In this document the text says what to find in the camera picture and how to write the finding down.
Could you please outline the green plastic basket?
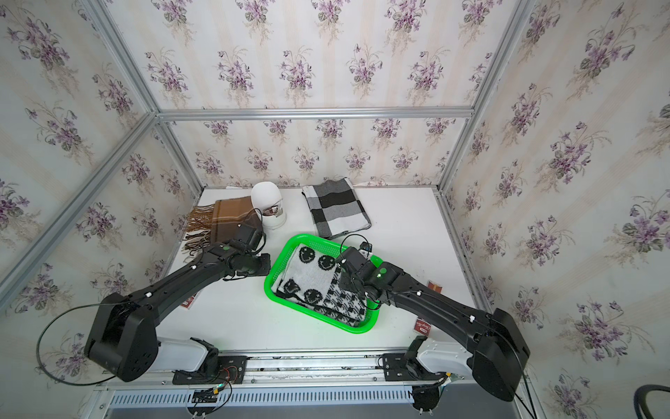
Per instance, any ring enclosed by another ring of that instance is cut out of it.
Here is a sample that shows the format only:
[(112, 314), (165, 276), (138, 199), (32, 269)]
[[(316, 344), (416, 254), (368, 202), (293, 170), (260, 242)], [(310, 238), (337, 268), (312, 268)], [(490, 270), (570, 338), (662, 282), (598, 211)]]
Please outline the green plastic basket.
[(376, 304), (373, 303), (373, 301), (368, 300), (366, 301), (366, 319), (361, 323), (360, 326), (357, 328), (351, 328), (350, 326), (346, 326), (340, 323), (337, 323), (333, 321), (332, 319), (326, 318), (325, 316), (321, 314), (316, 314), (314, 312), (311, 312), (303, 307), (300, 307), (294, 303), (291, 303), (287, 300), (282, 300), (281, 298), (277, 297), (273, 291), (272, 291), (272, 286), (277, 280), (279, 274), (284, 271), (284, 268), (286, 267), (288, 263), (288, 259), (291, 256), (291, 253), (295, 251), (300, 244), (306, 244), (310, 247), (312, 247), (315, 251), (322, 252), (326, 255), (329, 255), (333, 258), (338, 258), (340, 256), (340, 253), (345, 250), (345, 247), (340, 246), (339, 244), (329, 241), (326, 239), (323, 239), (321, 237), (315, 237), (313, 235), (308, 235), (308, 234), (302, 234), (302, 235), (297, 235), (295, 237), (292, 237), (284, 246), (284, 249), (279, 253), (279, 256), (277, 257), (277, 261), (272, 265), (272, 268), (270, 269), (269, 275), (265, 278), (265, 284), (263, 287), (265, 288), (265, 294), (267, 297), (278, 303), (279, 305), (282, 305), (284, 307), (288, 307), (292, 310), (295, 310), (297, 312), (300, 312), (304, 315), (307, 315), (309, 317), (312, 317), (314, 319), (318, 319), (319, 321), (322, 321), (326, 324), (335, 326), (335, 328), (340, 328), (348, 333), (367, 333), (369, 332), (377, 323), (378, 317), (379, 317), (379, 312), (375, 310)]

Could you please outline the smiley houndstooth black white scarf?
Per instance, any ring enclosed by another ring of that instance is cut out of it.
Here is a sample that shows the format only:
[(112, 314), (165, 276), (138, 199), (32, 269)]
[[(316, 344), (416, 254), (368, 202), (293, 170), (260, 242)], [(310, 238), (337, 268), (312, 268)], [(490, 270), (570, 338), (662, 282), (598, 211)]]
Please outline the smiley houndstooth black white scarf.
[(366, 319), (366, 300), (342, 290), (340, 277), (335, 258), (300, 244), (271, 289), (282, 300), (357, 328)]

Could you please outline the brown plaid fringed scarf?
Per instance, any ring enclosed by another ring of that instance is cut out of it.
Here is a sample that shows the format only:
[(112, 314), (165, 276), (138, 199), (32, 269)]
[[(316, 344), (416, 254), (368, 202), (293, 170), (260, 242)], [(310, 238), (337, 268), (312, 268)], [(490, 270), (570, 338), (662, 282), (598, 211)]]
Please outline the brown plaid fringed scarf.
[(188, 215), (183, 253), (195, 256), (211, 244), (233, 239), (238, 225), (249, 225), (263, 232), (261, 218), (252, 205), (251, 197), (217, 200), (214, 204), (196, 206)]

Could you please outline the grey black checked scarf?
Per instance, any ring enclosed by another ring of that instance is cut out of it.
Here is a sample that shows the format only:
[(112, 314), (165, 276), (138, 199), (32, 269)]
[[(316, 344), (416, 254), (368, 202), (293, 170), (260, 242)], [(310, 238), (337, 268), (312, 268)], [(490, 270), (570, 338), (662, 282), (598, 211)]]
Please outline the grey black checked scarf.
[(305, 186), (301, 192), (319, 237), (335, 239), (372, 227), (371, 219), (347, 177)]

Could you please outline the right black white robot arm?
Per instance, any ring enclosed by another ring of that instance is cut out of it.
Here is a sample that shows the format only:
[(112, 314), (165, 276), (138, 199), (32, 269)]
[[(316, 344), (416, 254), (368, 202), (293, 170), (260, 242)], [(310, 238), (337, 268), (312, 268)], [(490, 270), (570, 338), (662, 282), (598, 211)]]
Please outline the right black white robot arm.
[(492, 314), (429, 289), (399, 266), (375, 266), (349, 247), (336, 258), (340, 287), (378, 304), (387, 304), (427, 321), (471, 354), (466, 365), (475, 381), (495, 398), (511, 402), (530, 359), (530, 348), (516, 321), (504, 310)]

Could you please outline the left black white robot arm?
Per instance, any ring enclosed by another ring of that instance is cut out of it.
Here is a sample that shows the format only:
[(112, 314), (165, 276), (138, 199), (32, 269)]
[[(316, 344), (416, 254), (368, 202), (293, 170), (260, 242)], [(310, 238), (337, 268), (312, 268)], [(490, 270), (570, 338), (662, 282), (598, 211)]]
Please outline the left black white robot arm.
[(132, 382), (147, 373), (160, 353), (156, 328), (188, 298), (219, 280), (264, 276), (270, 255), (266, 234), (242, 223), (233, 239), (207, 246), (160, 281), (129, 295), (112, 293), (101, 302), (85, 344), (87, 359)]

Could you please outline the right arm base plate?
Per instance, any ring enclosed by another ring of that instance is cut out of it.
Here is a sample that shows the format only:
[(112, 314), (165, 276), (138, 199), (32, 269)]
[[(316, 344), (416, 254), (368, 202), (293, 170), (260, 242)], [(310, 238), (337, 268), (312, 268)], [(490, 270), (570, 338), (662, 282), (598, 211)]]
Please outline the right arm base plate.
[(417, 359), (402, 353), (382, 354), (378, 359), (385, 382), (437, 382), (445, 373), (432, 373), (425, 369)]

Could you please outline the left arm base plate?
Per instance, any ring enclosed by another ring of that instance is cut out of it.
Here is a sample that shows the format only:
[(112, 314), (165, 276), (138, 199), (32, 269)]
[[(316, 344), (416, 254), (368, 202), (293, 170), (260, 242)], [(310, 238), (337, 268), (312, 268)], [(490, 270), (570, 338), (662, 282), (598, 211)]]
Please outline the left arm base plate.
[(249, 358), (247, 356), (220, 355), (204, 361), (195, 372), (176, 371), (173, 385), (215, 385), (229, 382), (241, 384)]

